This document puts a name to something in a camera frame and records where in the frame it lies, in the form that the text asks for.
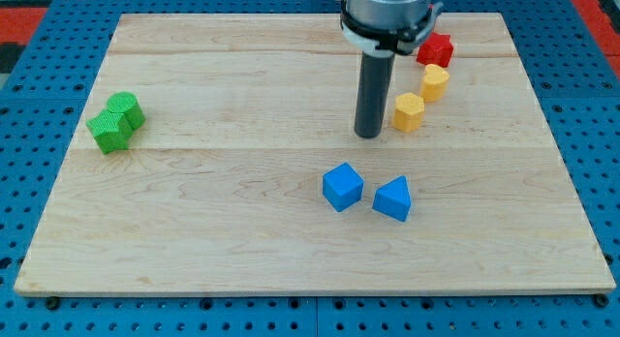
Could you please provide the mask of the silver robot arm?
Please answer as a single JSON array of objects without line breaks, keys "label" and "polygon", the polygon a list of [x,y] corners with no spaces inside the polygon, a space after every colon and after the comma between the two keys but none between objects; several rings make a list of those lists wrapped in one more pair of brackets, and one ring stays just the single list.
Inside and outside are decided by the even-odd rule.
[{"label": "silver robot arm", "polygon": [[362,25],[393,30],[421,21],[431,0],[344,0],[345,12]]}]

